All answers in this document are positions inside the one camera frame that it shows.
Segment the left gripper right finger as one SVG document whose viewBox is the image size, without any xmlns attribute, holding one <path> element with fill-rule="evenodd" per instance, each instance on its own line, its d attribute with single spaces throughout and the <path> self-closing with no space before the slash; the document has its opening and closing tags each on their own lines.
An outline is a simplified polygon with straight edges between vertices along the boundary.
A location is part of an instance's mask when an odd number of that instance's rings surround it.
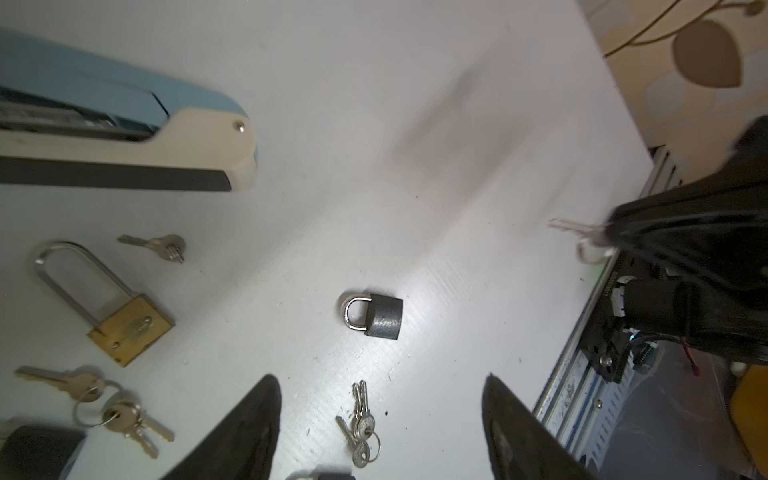
<svg viewBox="0 0 768 480">
<path fill-rule="evenodd" d="M 489 375 L 484 384 L 482 422 L 496 479 L 593 477 L 494 375 Z"/>
</svg>

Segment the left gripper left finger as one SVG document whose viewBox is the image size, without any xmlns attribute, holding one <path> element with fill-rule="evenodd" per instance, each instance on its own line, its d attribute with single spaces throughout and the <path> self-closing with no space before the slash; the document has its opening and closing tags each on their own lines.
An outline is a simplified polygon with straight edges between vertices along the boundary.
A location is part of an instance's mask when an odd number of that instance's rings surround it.
<svg viewBox="0 0 768 480">
<path fill-rule="evenodd" d="M 268 374 L 165 477 L 269 478 L 280 433 L 281 405 L 278 379 Z"/>
</svg>

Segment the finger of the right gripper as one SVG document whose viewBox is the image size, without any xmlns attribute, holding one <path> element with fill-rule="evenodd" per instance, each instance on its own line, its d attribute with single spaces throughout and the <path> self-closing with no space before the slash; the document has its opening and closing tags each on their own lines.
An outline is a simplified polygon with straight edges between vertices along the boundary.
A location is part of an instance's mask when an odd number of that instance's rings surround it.
<svg viewBox="0 0 768 480">
<path fill-rule="evenodd" d="M 755 120 L 715 173 L 616 207 L 622 250 L 728 294 L 767 291 L 767 119 Z"/>
</svg>

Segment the keys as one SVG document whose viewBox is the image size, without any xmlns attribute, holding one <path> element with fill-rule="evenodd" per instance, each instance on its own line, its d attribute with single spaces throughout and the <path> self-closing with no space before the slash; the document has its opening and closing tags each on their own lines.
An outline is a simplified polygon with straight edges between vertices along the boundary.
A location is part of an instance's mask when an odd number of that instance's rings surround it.
<svg viewBox="0 0 768 480">
<path fill-rule="evenodd" d="M 355 405 L 349 422 L 341 416 L 335 417 L 350 450 L 352 463 L 362 469 L 375 462 L 382 450 L 382 441 L 376 432 L 376 420 L 368 398 L 367 382 L 360 380 L 352 385 Z"/>
</svg>

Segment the brass padlock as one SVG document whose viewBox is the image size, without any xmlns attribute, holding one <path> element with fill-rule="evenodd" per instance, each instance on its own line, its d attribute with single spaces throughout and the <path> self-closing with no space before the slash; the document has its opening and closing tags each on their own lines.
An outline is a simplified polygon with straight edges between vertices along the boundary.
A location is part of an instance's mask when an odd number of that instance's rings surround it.
<svg viewBox="0 0 768 480">
<path fill-rule="evenodd" d="M 123 368 L 175 326 L 157 302 L 129 287 L 80 244 L 55 241 L 43 245 L 33 268 L 38 278 L 86 322 L 88 338 Z"/>
</svg>

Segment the black padlock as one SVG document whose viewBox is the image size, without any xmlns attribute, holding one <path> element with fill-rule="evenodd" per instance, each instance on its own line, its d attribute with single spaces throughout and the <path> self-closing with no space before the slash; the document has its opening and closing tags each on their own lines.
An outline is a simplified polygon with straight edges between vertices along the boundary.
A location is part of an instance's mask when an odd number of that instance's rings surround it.
<svg viewBox="0 0 768 480">
<path fill-rule="evenodd" d="M 356 480 L 351 473 L 346 472 L 310 472 L 307 474 L 296 474 L 289 480 Z"/>
<path fill-rule="evenodd" d="M 66 479 L 87 435 L 82 430 L 22 425 L 1 446 L 2 479 Z"/>
<path fill-rule="evenodd" d="M 365 306 L 363 320 L 354 321 L 350 316 L 351 308 L 362 303 Z M 363 332 L 366 336 L 397 340 L 403 321 L 404 301 L 400 298 L 360 293 L 348 297 L 341 307 L 345 325 L 353 331 Z"/>
</svg>

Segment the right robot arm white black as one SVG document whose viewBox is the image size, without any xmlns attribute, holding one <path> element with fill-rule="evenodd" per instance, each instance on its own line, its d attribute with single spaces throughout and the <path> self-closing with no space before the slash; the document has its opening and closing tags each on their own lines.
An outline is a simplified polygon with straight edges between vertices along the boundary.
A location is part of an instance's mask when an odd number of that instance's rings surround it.
<svg viewBox="0 0 768 480">
<path fill-rule="evenodd" d="M 767 118 L 717 172 L 616 207 L 611 245 L 667 279 L 624 289 L 625 324 L 747 364 L 767 362 Z"/>
</svg>

